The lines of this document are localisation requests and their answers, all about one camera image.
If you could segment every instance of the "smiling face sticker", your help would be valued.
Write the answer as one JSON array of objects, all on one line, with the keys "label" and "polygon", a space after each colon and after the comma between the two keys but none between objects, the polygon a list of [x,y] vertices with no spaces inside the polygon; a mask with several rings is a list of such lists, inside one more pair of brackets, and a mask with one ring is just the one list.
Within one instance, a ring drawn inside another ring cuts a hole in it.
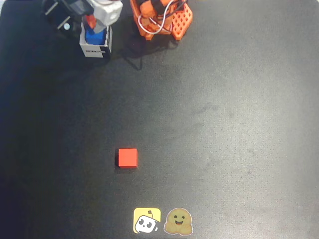
[{"label": "smiling face sticker", "polygon": [[180,234],[188,236],[193,232],[192,218],[188,210],[175,208],[171,210],[166,218],[164,231],[168,234]]}]

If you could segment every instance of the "black table surface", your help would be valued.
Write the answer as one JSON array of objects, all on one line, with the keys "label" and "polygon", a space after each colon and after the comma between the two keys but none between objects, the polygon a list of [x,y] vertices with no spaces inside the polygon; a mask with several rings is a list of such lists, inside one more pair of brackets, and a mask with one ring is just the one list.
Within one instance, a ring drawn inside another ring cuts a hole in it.
[{"label": "black table surface", "polygon": [[[319,3],[191,0],[176,44],[123,2],[109,62],[39,1],[4,4],[2,238],[139,238],[136,207],[186,208],[190,239],[319,238]],[[115,167],[126,147],[137,170]]]}]

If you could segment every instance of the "yellow sticker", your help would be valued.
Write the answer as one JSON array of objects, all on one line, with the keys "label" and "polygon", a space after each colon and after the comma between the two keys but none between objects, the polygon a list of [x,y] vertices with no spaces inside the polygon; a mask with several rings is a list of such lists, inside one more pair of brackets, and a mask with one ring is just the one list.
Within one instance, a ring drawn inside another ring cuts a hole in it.
[{"label": "yellow sticker", "polygon": [[168,234],[180,234],[188,236],[193,233],[193,219],[188,210],[184,208],[175,208],[168,213],[164,224],[164,231]]},{"label": "yellow sticker", "polygon": [[133,231],[135,233],[152,233],[159,230],[161,212],[158,208],[135,208]]}]

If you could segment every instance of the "red cube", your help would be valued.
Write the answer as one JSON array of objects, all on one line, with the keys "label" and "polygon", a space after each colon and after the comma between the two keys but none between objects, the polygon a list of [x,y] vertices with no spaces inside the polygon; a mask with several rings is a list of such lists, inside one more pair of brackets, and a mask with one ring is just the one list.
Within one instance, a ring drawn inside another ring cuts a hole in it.
[{"label": "red cube", "polygon": [[119,167],[120,168],[137,168],[138,167],[138,150],[136,148],[119,149]]}]

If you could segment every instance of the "cable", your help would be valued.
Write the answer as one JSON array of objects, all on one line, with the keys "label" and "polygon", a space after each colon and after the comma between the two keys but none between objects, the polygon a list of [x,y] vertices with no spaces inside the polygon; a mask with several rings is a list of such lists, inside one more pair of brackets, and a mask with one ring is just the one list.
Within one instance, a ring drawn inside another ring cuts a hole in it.
[{"label": "cable", "polygon": [[142,25],[142,23],[141,23],[142,14],[141,14],[141,15],[139,16],[139,18],[138,18],[138,23],[139,23],[141,29],[143,29],[143,30],[144,30],[145,32],[147,32],[148,34],[152,34],[152,35],[158,34],[160,31],[162,31],[162,29],[163,29],[163,27],[164,27],[164,25],[165,25],[165,19],[166,19],[167,10],[169,9],[169,6],[170,6],[173,2],[174,2],[174,0],[170,0],[170,2],[168,3],[168,5],[166,6],[165,12],[164,12],[164,16],[163,16],[163,20],[162,20],[162,23],[161,23],[161,26],[160,26],[160,28],[159,28],[156,32],[148,31],[148,30],[146,30],[146,29],[143,27],[143,25]]},{"label": "cable", "polygon": [[[150,21],[160,27],[160,24],[157,21],[155,21],[153,18],[151,18],[151,17],[150,17]],[[166,31],[166,32],[171,32],[172,27],[173,26],[172,26],[172,23],[171,23],[170,24],[170,30],[167,30],[165,27],[163,27],[163,30]]]},{"label": "cable", "polygon": [[182,6],[185,5],[185,3],[188,3],[188,0],[183,1],[183,3],[182,3],[181,5],[179,5],[173,12],[167,14],[166,17],[170,17],[170,16],[172,16],[173,14],[175,14],[178,10],[180,10],[180,9],[182,8]]}]

